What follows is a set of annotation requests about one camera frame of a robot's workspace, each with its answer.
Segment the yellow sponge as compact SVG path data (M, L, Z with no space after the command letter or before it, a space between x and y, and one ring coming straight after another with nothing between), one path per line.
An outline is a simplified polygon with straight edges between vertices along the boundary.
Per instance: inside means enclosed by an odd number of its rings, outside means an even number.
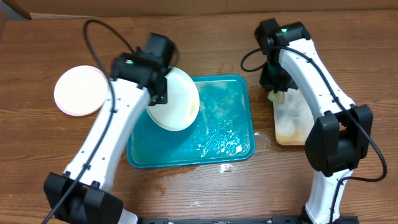
M274 104L283 105L285 103L285 94L282 91L278 91L276 93L274 91L270 91L267 97Z

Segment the white plate with sauce streak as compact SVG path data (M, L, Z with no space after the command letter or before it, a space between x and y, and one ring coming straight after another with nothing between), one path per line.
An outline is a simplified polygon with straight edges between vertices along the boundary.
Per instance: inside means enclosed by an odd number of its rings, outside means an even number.
M108 80L101 70L80 65L69 69L58 79L53 97L65 114L86 116L102 107L108 89Z

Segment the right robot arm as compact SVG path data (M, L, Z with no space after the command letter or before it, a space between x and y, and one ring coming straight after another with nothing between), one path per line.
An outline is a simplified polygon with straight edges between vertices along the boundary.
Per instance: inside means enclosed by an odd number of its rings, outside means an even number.
M341 91L301 22L280 26L268 19L254 36L267 57L261 86L273 93L300 90L314 120L305 153L315 173L299 223L358 223L356 217L341 217L339 207L346 181L368 153L371 109Z

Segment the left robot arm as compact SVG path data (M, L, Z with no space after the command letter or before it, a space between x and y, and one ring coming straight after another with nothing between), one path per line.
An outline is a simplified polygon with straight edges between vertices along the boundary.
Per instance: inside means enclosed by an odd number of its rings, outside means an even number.
M66 223L140 223L111 195L114 175L129 135L148 106L166 104L166 75L174 43L152 33L143 50L123 53L113 62L108 99L89 135L62 175L50 173L44 192L52 208L45 217Z

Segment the black tray with soapy water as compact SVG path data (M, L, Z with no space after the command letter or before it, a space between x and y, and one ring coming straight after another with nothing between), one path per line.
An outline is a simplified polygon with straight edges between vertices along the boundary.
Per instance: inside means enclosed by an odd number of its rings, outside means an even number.
M275 138L282 146L303 146L313 127L310 108L300 90L288 89L285 103L273 103Z

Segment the teal plastic tray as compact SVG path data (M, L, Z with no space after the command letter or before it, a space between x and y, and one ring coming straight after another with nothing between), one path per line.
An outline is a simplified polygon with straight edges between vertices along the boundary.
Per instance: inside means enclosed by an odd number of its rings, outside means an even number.
M182 131L161 128L144 111L127 142L139 169L246 160L255 150L248 87L239 75L193 78L200 96L195 121Z

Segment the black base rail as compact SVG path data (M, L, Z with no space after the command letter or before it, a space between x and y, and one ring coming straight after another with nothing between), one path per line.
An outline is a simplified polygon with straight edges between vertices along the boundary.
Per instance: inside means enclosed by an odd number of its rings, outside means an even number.
M167 218L142 218L138 224L310 224L301 216L280 216L272 218L232 218L232 219L181 219L169 220Z

